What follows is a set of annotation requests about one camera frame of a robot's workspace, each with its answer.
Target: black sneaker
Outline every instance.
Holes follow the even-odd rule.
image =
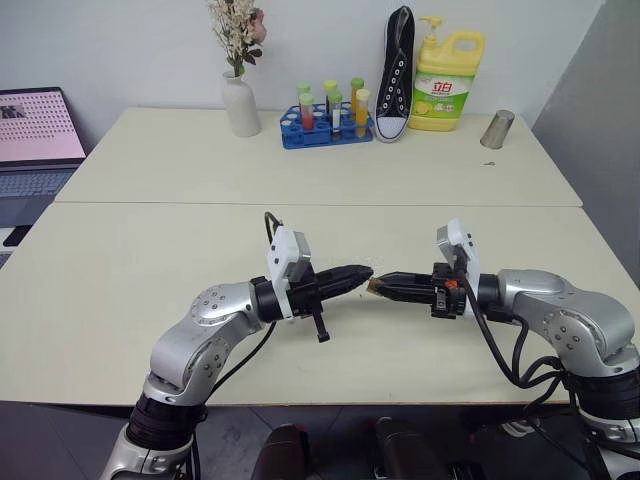
[[[402,6],[387,21],[385,61],[376,102],[376,131],[383,142],[396,140],[409,121],[413,93],[413,37],[411,9]]]

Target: bottle label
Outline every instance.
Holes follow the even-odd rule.
[[[473,79],[473,75],[432,75],[416,72],[411,115],[424,118],[458,118]]]

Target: blue test tube rack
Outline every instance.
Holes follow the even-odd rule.
[[[305,130],[300,121],[300,107],[289,107],[280,117],[280,130],[282,131],[282,146],[287,149],[323,147],[325,145],[344,145],[346,143],[362,143],[373,140],[371,129],[373,120],[367,114],[366,127],[356,126],[355,114],[351,111],[351,102],[342,102],[340,114],[340,135],[334,138],[331,131],[331,123],[324,103],[313,105],[313,129]],[[356,135],[356,129],[364,128],[362,137]]]

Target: black cable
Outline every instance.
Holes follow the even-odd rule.
[[[487,325],[487,321],[485,320],[484,315],[482,314],[480,305],[478,304],[478,300],[476,299],[476,296],[473,293],[473,289],[471,288],[471,284],[469,283],[469,280],[464,274],[461,274],[460,281],[464,286],[467,298],[469,299],[469,305],[471,306],[471,310],[473,310],[473,314],[476,318],[478,327],[480,327],[480,332],[482,333],[482,336],[487,342],[487,345],[489,346],[489,350],[491,350],[493,358],[498,364],[498,367],[500,367],[500,370],[502,370],[502,373],[505,375],[505,377],[507,377],[507,379],[513,385],[519,388],[527,389],[527,388],[535,387],[536,385],[539,385],[540,383],[546,380],[549,380],[551,378],[554,378],[558,375],[557,371],[547,372],[540,375],[539,377],[534,378],[533,380],[530,380],[530,378],[535,374],[538,368],[540,368],[542,365],[548,365],[559,370],[562,367],[562,364],[560,363],[560,360],[557,359],[556,357],[542,357],[536,360],[527,369],[527,371],[522,377],[520,377],[519,375],[515,375],[516,372],[512,371],[509,368],[509,365],[507,365],[507,362],[502,356],[502,352],[500,351],[500,348],[498,348],[498,345],[496,344],[496,341],[493,338],[493,334],[491,333],[491,330],[489,329],[489,325]],[[516,345],[514,347],[514,352],[512,355],[512,363],[514,363],[516,370],[519,371],[520,354],[522,353],[522,347],[524,345],[524,341],[526,340],[527,333],[529,332],[529,325],[524,318],[519,317],[517,315],[514,316],[514,320],[520,324],[520,328],[521,328],[521,331],[520,331],[520,334],[518,335],[518,339],[516,340]]]
[[[267,333],[265,333],[264,337],[262,337],[262,340],[260,340],[260,343],[258,343],[258,345],[256,345],[255,348],[253,350],[251,350],[251,352],[249,352],[246,357],[244,357],[242,360],[240,360],[240,362],[238,362],[238,364],[235,367],[233,367],[231,370],[229,370],[220,380],[218,380],[215,383],[215,385],[213,386],[213,388],[209,392],[209,397],[211,395],[213,395],[215,393],[215,391],[218,390],[222,386],[222,384],[224,382],[229,380],[229,378],[231,378],[231,376],[234,373],[236,373],[238,370],[240,370],[242,367],[244,367],[246,365],[246,363],[256,355],[256,353],[258,353],[260,351],[260,349],[264,346],[264,344],[267,343],[267,340],[269,340],[269,337],[271,336],[271,334],[273,333],[275,328],[276,328],[276,322],[273,322],[269,326],[269,329],[267,330]]]
[[[569,391],[569,404],[571,405],[571,409],[573,411],[573,415],[575,417],[576,422],[578,422],[578,426],[580,427],[580,431],[585,438],[588,438],[590,441],[595,443],[596,445],[605,448],[607,450],[611,450],[619,455],[624,457],[633,458],[634,460],[640,461],[640,453],[634,452],[633,450],[629,450],[627,448],[621,447],[619,443],[612,442],[610,440],[597,437],[594,435],[591,430],[588,428],[586,423],[580,417],[580,412],[578,411],[578,402],[576,400],[576,392],[565,385],[565,388]]]
[[[473,289],[471,288],[471,284],[469,283],[469,280],[464,274],[460,275],[460,280],[462,281],[462,284],[467,293],[467,298],[469,299],[469,305],[471,306],[471,310],[473,310],[473,314],[476,318],[476,322],[478,323],[478,326],[480,327],[480,331],[482,332],[482,335],[484,336],[484,339],[487,342],[489,349],[491,350],[493,358],[496,360],[496,363],[500,367],[500,370],[502,370],[502,373],[504,373],[507,379],[511,383],[513,383],[515,386],[523,389],[531,388],[536,385],[539,385],[545,380],[553,379],[549,384],[545,393],[543,393],[540,397],[536,398],[533,402],[531,402],[529,405],[527,405],[524,408],[525,420],[527,420],[529,425],[531,425],[531,428],[533,428],[533,430],[536,431],[550,445],[552,445],[559,452],[561,452],[562,454],[570,458],[581,468],[587,470],[587,465],[585,464],[584,461],[580,460],[576,455],[574,455],[566,447],[560,444],[556,439],[549,436],[544,430],[538,427],[531,418],[531,411],[534,408],[541,405],[542,403],[544,403],[546,400],[549,399],[549,397],[551,397],[551,395],[553,395],[553,392],[556,391],[556,389],[558,388],[558,385],[562,381],[563,377],[566,375],[566,372],[564,372],[564,370],[562,369],[562,363],[560,362],[560,359],[557,357],[551,357],[551,356],[545,356],[545,357],[539,358],[538,360],[533,362],[529,366],[527,371],[524,373],[524,375],[520,377],[519,375],[520,356],[522,354],[522,348],[524,346],[524,342],[529,333],[529,324],[524,318],[516,315],[514,316],[513,319],[515,322],[517,322],[520,325],[521,330],[520,330],[520,333],[518,334],[518,338],[516,339],[516,343],[513,349],[513,354],[511,357],[512,369],[509,369],[509,366],[507,365],[507,362],[502,356],[502,352],[498,348],[498,345],[496,344],[495,339],[493,338],[493,334],[491,333],[491,330],[487,325],[487,321],[485,320],[484,315],[480,310],[480,305],[478,304],[475,294],[473,293]],[[550,366],[552,368],[555,368],[556,370],[553,372],[544,373],[534,378],[533,380],[531,380],[531,377],[543,365]]]
[[[193,455],[193,480],[200,480],[200,452],[198,451],[198,439],[195,430],[193,431],[191,455]]]
[[[273,234],[271,233],[272,227],[270,222],[273,222],[273,234],[275,234],[278,227],[281,227],[283,225],[283,223],[280,220],[278,220],[274,214],[272,214],[271,212],[264,212],[264,224],[267,230],[267,238],[269,239],[269,245],[271,245],[271,242],[273,242]],[[234,366],[231,370],[229,370],[220,380],[218,380],[213,385],[207,398],[211,397],[211,395],[213,395],[216,390],[218,390],[227,380],[229,380],[231,376],[233,376],[233,374],[235,374],[238,370],[244,367],[247,364],[247,362],[251,360],[260,351],[260,349],[264,346],[264,344],[267,343],[267,340],[269,340],[269,337],[271,337],[271,334],[273,333],[275,328],[276,328],[276,323],[273,322],[269,326],[267,333],[264,335],[264,337],[262,337],[262,340],[260,340],[260,343],[258,343],[258,345],[256,345],[255,348],[251,350],[246,357],[240,360],[240,362],[238,362],[236,366]],[[200,475],[201,475],[200,452],[198,451],[198,439],[196,438],[195,430],[193,431],[193,443],[191,445],[191,451],[189,453],[189,458],[187,459],[187,474],[194,480],[200,480]]]
[[[558,385],[560,384],[561,381],[562,381],[562,377],[561,376],[557,376],[549,384],[549,388],[547,388],[547,391],[544,394],[542,394],[540,397],[536,398],[533,402],[531,402],[529,405],[527,405],[524,408],[524,415],[525,415],[524,418],[525,418],[525,420],[527,420],[527,422],[529,423],[531,428],[533,428],[538,435],[540,435],[544,440],[546,440],[547,443],[549,443],[551,446],[553,446],[556,450],[558,450],[560,453],[565,455],[567,458],[570,458],[573,462],[576,463],[576,465],[578,465],[581,468],[583,468],[584,470],[588,471],[587,464],[583,460],[578,458],[568,448],[566,448],[564,445],[562,445],[560,442],[558,442],[555,438],[550,436],[547,432],[542,430],[538,425],[536,425],[535,421],[533,421],[533,419],[531,418],[531,415],[532,415],[531,411],[534,408],[536,408],[537,406],[540,406],[546,400],[548,400],[549,397],[551,397],[551,395],[553,395],[553,392],[556,391],[556,388],[558,388]]]
[[[189,454],[187,455],[186,467],[187,467],[187,475],[190,479],[193,479],[193,463],[192,463],[192,452],[193,450],[189,450]]]

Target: laptop keyboard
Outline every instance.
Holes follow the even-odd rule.
[[[0,198],[56,195],[73,172],[33,172],[0,175]]]

